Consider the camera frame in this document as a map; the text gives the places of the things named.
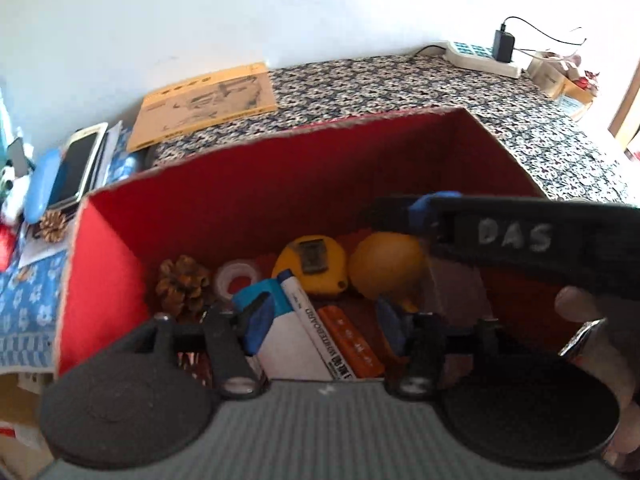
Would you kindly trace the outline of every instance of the patterned tablecloth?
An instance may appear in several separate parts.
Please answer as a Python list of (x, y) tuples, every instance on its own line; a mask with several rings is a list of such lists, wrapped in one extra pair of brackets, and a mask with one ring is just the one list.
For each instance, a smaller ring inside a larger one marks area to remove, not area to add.
[[(137, 160), (125, 152), (130, 130), (118, 139), (108, 182), (131, 176)], [(12, 262), (0, 273), (0, 374), (53, 371), (52, 349), (66, 251), (28, 266), (27, 279), (18, 278), (24, 240), (18, 242)]]
[(466, 107), (520, 161), (550, 198), (628, 200), (619, 164), (598, 149), (527, 78), (457, 68), (439, 57), (383, 56), (271, 72), (279, 110), (163, 142), (156, 165), (218, 144), (302, 124), (405, 108)]

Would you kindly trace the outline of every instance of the white phone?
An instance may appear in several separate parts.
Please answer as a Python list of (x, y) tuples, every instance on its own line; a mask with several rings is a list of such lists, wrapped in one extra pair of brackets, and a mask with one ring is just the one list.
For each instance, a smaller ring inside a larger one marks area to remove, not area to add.
[(60, 209), (80, 201), (107, 127), (107, 123), (96, 124), (69, 137), (47, 209)]

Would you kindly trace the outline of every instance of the tape measure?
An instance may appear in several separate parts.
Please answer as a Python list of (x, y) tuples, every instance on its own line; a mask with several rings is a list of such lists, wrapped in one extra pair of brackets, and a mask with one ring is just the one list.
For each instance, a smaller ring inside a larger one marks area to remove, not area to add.
[(337, 296), (347, 289), (347, 254), (333, 238), (303, 236), (280, 253), (272, 277), (290, 269), (307, 294)]

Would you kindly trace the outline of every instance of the metal bolt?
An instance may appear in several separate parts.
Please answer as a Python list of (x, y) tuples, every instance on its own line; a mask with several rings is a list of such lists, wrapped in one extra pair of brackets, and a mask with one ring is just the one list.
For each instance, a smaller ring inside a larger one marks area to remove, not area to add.
[(231, 377), (222, 384), (222, 389), (233, 396), (248, 396), (256, 391), (258, 384), (249, 377)]

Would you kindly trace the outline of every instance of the paper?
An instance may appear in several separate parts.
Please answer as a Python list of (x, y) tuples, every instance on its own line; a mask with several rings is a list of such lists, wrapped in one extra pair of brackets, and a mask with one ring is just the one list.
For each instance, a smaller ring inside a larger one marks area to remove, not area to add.
[(14, 424), (15, 439), (31, 449), (47, 449), (44, 437), (38, 428), (25, 424)]
[(120, 137), (120, 133), (122, 131), (122, 121), (119, 121), (118, 124), (111, 127), (104, 134), (104, 150), (102, 152), (102, 160), (100, 161), (100, 166), (98, 167), (98, 175), (95, 179), (94, 189), (98, 189), (104, 186), (107, 183), (107, 176), (109, 174), (109, 167), (111, 166), (111, 159), (113, 158), (113, 154), (116, 151), (116, 147), (118, 145), (118, 138)]
[(18, 262), (18, 269), (26, 267), (27, 265), (49, 258), (54, 254), (66, 251), (69, 247), (69, 239), (71, 233), (74, 230), (74, 222), (76, 218), (72, 218), (68, 221), (66, 227), (66, 236), (60, 242), (50, 244), (45, 241), (44, 238), (33, 237), (33, 227), (27, 229), (24, 239), (24, 247), (22, 248), (22, 254), (20, 255), (20, 261)]

